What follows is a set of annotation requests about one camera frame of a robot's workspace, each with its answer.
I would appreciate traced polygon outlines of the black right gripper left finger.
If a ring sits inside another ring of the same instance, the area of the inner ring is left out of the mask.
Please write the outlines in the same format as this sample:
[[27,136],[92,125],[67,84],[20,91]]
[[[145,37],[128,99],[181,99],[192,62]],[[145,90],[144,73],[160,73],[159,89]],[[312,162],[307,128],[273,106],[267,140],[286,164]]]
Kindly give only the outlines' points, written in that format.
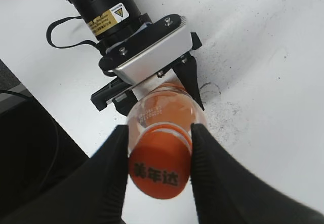
[[124,223],[128,133],[126,125],[116,126],[73,174],[1,223]]

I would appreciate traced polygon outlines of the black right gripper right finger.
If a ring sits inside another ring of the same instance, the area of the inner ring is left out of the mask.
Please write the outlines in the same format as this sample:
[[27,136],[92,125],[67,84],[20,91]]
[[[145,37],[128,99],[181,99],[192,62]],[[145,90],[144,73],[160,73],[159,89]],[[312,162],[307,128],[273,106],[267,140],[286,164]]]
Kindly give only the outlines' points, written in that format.
[[323,223],[323,214],[242,166],[202,124],[191,125],[191,185],[199,223]]

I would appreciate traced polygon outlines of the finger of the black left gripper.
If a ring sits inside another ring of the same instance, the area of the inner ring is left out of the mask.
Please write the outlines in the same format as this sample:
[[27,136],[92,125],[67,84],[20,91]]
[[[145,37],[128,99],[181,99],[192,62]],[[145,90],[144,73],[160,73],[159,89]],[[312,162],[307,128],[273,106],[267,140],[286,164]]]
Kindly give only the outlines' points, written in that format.
[[131,109],[138,102],[133,92],[125,92],[112,100],[115,109],[123,116],[128,116]]
[[179,58],[179,62],[173,66],[173,71],[182,83],[187,93],[194,101],[205,110],[199,92],[197,82],[197,63],[196,59],[191,55],[183,55]]

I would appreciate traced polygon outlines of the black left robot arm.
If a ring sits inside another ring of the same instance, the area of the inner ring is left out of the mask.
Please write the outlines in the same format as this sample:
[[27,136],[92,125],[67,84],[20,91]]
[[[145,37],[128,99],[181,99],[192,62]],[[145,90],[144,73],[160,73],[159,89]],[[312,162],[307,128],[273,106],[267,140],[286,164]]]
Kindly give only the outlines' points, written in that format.
[[197,64],[191,51],[201,47],[187,20],[179,14],[168,14],[153,22],[138,9],[134,0],[67,0],[78,11],[96,40],[85,45],[100,54],[99,67],[112,81],[91,95],[97,110],[110,103],[127,115],[139,101],[138,88],[147,94],[154,78],[173,70],[180,83],[196,103],[202,105]]

